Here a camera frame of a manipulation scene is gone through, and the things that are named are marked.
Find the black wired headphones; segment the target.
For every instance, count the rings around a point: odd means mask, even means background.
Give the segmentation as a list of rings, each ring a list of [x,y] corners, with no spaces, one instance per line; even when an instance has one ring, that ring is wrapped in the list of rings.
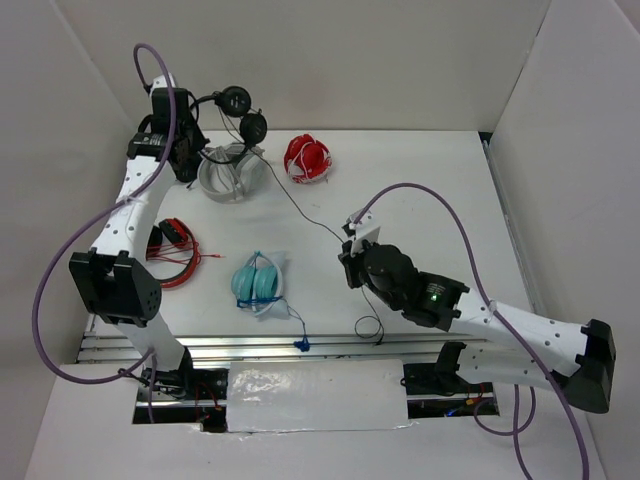
[[[242,143],[244,144],[243,152],[253,150],[259,143],[261,143],[266,137],[266,133],[268,130],[267,121],[264,117],[264,114],[260,109],[255,109],[252,106],[251,96],[248,91],[244,87],[240,87],[237,85],[232,85],[227,87],[222,91],[214,91],[209,95],[204,95],[201,97],[195,97],[193,93],[189,93],[190,98],[192,99],[192,103],[189,106],[190,111],[195,112],[195,118],[200,118],[200,106],[205,103],[212,102],[216,105],[218,109],[219,115],[221,117],[224,128],[227,130],[229,134],[231,134],[231,130],[228,128],[229,125],[232,125],[232,118],[245,120],[248,118],[248,123],[255,123],[256,127],[249,126],[245,129],[245,132],[242,133],[240,127],[236,127],[235,131],[239,135],[238,139],[242,139]],[[278,175],[275,172],[274,167],[271,165],[269,161],[267,161],[262,154],[258,154],[258,159],[269,169],[274,180],[277,185],[280,187],[282,192],[286,195],[288,200],[292,203],[294,208],[298,211],[298,213],[302,216],[302,218],[314,225],[323,228],[327,232],[329,232],[333,237],[335,237],[338,241],[341,241],[342,238],[332,230],[328,225],[321,223],[319,221],[313,220],[309,217],[299,206],[299,204],[295,201],[293,196],[286,189],[282,181],[278,178]],[[374,346],[381,346],[385,339],[385,327],[382,323],[382,320],[376,311],[375,307],[372,305],[371,301],[367,297],[364,289],[361,288],[362,296],[367,303],[367,305],[372,310],[371,315],[365,315],[363,317],[358,318],[354,323],[354,333],[361,340],[372,340]],[[372,319],[377,322],[377,330],[375,333],[370,335],[363,335],[358,331],[358,325],[362,320]]]

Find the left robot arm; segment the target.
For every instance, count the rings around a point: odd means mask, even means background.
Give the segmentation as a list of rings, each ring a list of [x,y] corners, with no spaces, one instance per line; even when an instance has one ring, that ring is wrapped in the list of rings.
[[[140,354],[153,352],[146,376],[182,399],[196,387],[188,349],[161,316],[162,288],[146,269],[147,245],[159,207],[176,174],[205,144],[184,88],[150,93],[150,129],[127,148],[119,208],[86,252],[75,252],[69,270],[87,310],[114,326]]]

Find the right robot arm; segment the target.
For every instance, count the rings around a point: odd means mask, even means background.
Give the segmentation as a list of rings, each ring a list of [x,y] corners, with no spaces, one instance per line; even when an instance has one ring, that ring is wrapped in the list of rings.
[[[490,302],[462,282],[418,270],[394,245],[348,240],[338,259],[350,288],[369,289],[409,322],[508,348],[493,356],[461,342],[446,343],[435,368],[444,390],[520,383],[558,388],[569,405],[582,411],[609,411],[616,350],[608,323],[566,323]]]

